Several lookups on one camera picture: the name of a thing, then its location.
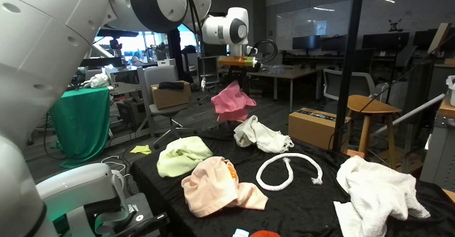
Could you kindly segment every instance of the black tablecloth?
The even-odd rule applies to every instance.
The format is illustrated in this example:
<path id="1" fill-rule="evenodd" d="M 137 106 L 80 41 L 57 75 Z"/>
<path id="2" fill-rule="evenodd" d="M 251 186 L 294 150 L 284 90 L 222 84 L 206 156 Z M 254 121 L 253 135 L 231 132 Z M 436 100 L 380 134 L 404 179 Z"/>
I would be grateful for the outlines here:
<path id="1" fill-rule="evenodd" d="M 229 159 L 237 170 L 240 182 L 256 185 L 256 173 L 264 161 L 276 154 L 267 154 L 255 145 L 240 148 L 234 140 L 237 122 L 226 122 L 204 131 L 200 137 L 213 156 Z M 313 158 L 322 168 L 323 184 L 313 185 L 316 169 L 306 160 L 290 158 L 294 181 L 281 191 L 262 192 L 269 198 L 264 211 L 224 208 L 204 218 L 195 217 L 185 203 L 181 180 L 187 174 L 161 178 L 156 170 L 159 154 L 154 153 L 135 161 L 131 175 L 141 192 L 145 193 L 153 214 L 167 212 L 169 229 L 174 236 L 231 237 L 236 228 L 250 233 L 269 230 L 282 237 L 342 236 L 333 201 L 345 203 L 349 195 L 336 181 L 336 173 L 348 157 L 322 151 L 311 145 L 296 143 L 289 152 Z M 279 185 L 288 178 L 286 165 L 278 160 L 262 174 L 269 185 Z M 437 185 L 417 181 L 417 199 L 431 213 L 431 218 L 407 221 L 388 219 L 387 236 L 455 236 L 455 204 Z"/>

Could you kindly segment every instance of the yellow cloth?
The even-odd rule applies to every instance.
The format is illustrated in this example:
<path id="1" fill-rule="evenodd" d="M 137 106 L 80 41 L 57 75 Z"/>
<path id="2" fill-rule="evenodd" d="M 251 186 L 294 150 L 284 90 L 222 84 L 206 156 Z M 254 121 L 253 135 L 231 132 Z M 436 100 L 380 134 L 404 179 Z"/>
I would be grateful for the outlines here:
<path id="1" fill-rule="evenodd" d="M 143 153 L 145 155 L 151 154 L 150 148 L 147 145 L 136 145 L 136 147 L 130 151 L 130 153 L 135 154 L 135 153 Z"/>

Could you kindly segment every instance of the black pole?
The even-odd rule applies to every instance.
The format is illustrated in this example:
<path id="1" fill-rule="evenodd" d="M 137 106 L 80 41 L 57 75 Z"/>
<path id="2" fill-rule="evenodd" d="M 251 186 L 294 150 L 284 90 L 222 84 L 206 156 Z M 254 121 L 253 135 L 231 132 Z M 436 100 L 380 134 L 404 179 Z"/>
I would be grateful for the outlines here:
<path id="1" fill-rule="evenodd" d="M 354 64 L 355 46 L 359 32 L 360 13 L 362 11 L 362 0 L 351 1 L 351 13 L 349 17 L 348 39 L 346 41 L 346 52 L 344 56 L 343 73 L 341 75 L 340 93 L 338 97 L 337 119 L 333 137 L 332 149 L 341 152 L 341 141 L 343 140 L 342 130 L 346 119 L 346 107 L 348 106 L 349 83 L 351 81 L 352 65 Z"/>

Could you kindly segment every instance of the pink cloth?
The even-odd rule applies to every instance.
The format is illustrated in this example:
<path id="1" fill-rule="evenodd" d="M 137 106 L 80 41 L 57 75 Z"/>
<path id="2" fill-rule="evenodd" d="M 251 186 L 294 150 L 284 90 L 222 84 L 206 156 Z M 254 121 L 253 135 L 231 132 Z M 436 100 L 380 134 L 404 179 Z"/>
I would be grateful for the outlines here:
<path id="1" fill-rule="evenodd" d="M 219 114 L 218 121 L 245 120 L 248 117 L 247 106 L 256 105 L 256 101 L 240 91 L 237 81 L 212 97 L 211 101 L 215 105 L 215 112 Z"/>
<path id="2" fill-rule="evenodd" d="M 255 184 L 239 183 L 234 165 L 219 156 L 200 162 L 191 175 L 182 180 L 182 187 L 190 211 L 197 217 L 208 216 L 224 207 L 264 210 L 268 201 Z"/>

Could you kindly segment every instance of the green tablecloth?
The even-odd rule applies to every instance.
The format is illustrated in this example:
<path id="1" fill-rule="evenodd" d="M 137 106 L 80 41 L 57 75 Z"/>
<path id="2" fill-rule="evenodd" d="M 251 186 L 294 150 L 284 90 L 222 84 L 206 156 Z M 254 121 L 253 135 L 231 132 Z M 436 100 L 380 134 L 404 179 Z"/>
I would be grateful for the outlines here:
<path id="1" fill-rule="evenodd" d="M 109 133 L 109 90 L 83 88 L 66 91 L 50 109 L 59 148 L 66 155 L 63 168 L 73 169 L 98 156 Z"/>

